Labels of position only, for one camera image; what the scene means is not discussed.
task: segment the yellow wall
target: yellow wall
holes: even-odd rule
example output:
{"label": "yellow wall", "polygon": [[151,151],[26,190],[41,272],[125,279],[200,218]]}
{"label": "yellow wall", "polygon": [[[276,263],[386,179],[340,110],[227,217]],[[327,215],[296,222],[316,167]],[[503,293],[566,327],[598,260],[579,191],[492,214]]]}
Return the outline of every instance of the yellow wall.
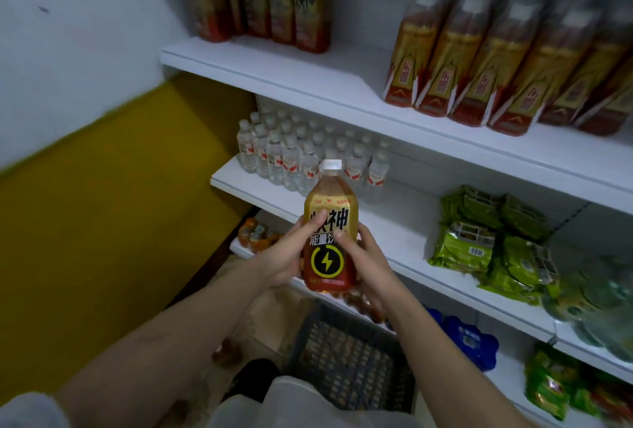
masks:
{"label": "yellow wall", "polygon": [[183,74],[0,178],[0,403],[163,309],[247,212],[209,178],[256,109]]}

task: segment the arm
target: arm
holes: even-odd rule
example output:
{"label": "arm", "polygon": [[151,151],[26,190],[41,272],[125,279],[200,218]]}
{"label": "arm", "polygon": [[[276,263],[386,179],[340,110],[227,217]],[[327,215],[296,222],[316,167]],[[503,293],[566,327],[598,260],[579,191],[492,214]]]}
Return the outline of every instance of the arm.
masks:
{"label": "arm", "polygon": [[56,393],[74,428],[154,426],[192,383],[255,297],[299,274],[323,210],[265,252],[110,346]]}
{"label": "arm", "polygon": [[334,236],[352,256],[365,294],[386,311],[437,426],[533,428],[402,284],[367,227],[359,231],[362,248],[339,230]]}

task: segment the forearm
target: forearm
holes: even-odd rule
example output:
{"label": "forearm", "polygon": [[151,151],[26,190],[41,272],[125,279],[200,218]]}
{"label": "forearm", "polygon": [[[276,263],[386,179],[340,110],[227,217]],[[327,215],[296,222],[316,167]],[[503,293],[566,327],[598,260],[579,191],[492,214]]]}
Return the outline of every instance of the forearm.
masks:
{"label": "forearm", "polygon": [[386,291],[387,315],[438,427],[532,427],[399,280]]}
{"label": "forearm", "polygon": [[153,426],[262,287],[255,258],[112,345],[56,394],[74,428]]}

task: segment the human hand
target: human hand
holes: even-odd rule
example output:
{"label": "human hand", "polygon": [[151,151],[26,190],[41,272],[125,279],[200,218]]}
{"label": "human hand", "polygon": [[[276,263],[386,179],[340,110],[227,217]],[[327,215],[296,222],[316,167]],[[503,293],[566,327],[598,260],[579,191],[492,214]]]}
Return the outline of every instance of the human hand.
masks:
{"label": "human hand", "polygon": [[362,280],[361,291],[372,306],[384,312],[387,297],[391,289],[400,284],[400,280],[391,269],[369,228],[358,224],[358,232],[361,236],[359,244],[338,228],[334,229],[334,238],[354,260],[356,271]]}
{"label": "human hand", "polygon": [[283,285],[292,280],[292,277],[300,275],[301,250],[310,235],[325,223],[326,218],[326,209],[319,211],[306,224],[303,224],[303,216],[300,217],[281,240],[251,258],[263,276],[265,288]]}

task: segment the yellow lightning bolt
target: yellow lightning bolt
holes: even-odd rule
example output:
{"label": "yellow lightning bolt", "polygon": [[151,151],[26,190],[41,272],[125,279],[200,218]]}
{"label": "yellow lightning bolt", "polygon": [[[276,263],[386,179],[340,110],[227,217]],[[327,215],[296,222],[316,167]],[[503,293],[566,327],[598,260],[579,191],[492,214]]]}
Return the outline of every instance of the yellow lightning bolt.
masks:
{"label": "yellow lightning bolt", "polygon": [[330,265],[332,264],[332,260],[330,260],[330,252],[328,251],[323,257],[323,264],[325,265],[325,271],[328,271]]}

